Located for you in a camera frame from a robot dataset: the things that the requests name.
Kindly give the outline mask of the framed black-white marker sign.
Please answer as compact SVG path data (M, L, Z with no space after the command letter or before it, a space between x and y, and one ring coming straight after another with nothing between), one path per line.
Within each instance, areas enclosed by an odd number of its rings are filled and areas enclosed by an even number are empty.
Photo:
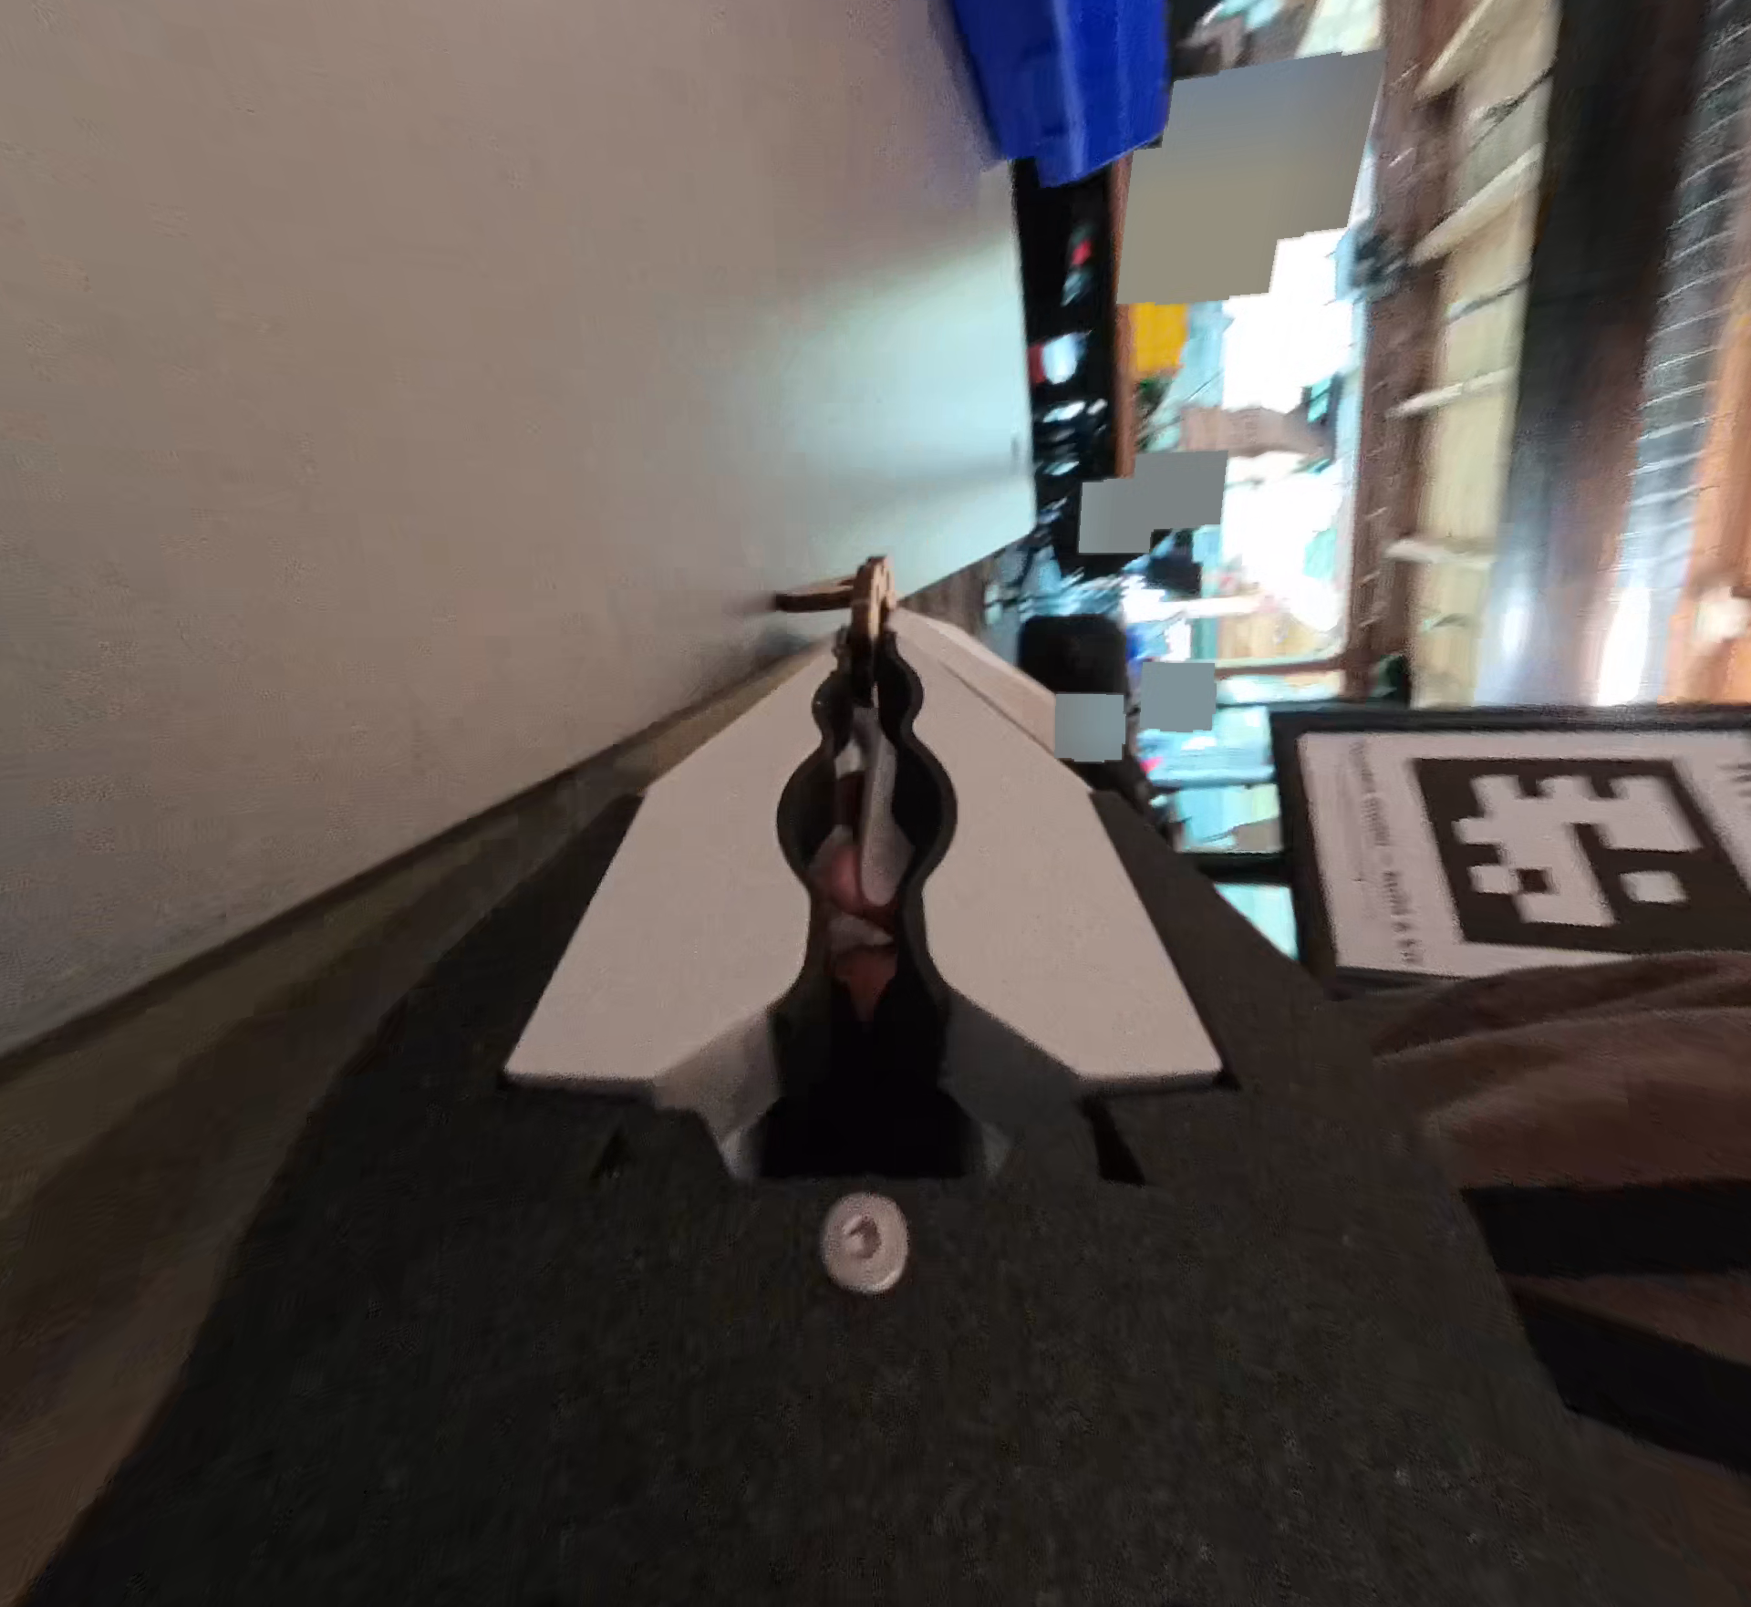
M1745 705L1280 707L1271 743L1331 988L1748 949Z

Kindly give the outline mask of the person's right hand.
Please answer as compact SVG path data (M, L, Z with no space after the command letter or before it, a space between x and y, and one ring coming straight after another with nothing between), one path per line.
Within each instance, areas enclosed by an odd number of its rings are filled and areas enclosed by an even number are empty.
M869 1028L900 969L900 913L864 878L864 778L835 783L833 825L805 867L815 949L851 1021Z

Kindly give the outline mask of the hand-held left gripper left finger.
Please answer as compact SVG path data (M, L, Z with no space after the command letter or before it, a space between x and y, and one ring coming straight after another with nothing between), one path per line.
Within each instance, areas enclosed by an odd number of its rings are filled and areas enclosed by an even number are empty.
M515 1042L508 1084L698 1117L731 1174L778 1099L771 1015L804 971L811 900L778 842L791 776L820 745L829 645L639 796Z

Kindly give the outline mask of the round wooden gear part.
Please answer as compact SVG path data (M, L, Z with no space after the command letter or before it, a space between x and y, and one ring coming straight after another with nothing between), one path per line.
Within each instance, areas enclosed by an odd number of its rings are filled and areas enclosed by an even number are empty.
M849 579L844 630L838 641L838 674L853 712L869 712L877 707L877 661L895 603L889 559L884 555L866 559Z

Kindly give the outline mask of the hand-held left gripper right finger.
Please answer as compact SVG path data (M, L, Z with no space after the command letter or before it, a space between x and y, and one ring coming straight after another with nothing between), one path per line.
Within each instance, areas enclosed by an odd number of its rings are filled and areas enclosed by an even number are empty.
M1201 1094L1221 1057L1099 816L1052 696L973 638L891 612L882 880L940 1021L937 1084L995 1172L1088 1101Z

